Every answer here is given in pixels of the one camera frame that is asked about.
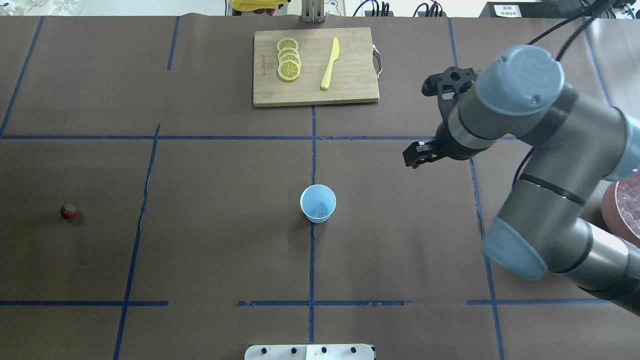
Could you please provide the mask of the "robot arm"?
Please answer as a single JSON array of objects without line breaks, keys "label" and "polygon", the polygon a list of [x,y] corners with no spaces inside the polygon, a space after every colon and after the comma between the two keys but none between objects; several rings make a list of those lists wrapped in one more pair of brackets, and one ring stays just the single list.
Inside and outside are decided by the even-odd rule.
[{"label": "robot arm", "polygon": [[532,148],[483,237],[483,253],[525,280],[551,272],[638,315],[639,248],[581,218],[601,181],[638,170],[638,119],[581,93],[549,51],[528,44],[481,70],[452,66],[430,75],[422,93],[437,96],[442,123],[434,139],[403,151],[407,167],[469,160],[506,135]]}]

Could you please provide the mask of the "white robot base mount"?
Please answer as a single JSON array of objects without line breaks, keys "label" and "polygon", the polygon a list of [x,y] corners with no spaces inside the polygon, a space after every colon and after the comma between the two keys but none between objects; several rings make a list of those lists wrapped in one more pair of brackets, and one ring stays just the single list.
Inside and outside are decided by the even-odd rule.
[{"label": "white robot base mount", "polygon": [[245,360],[375,360],[375,347],[365,343],[335,344],[255,344]]}]

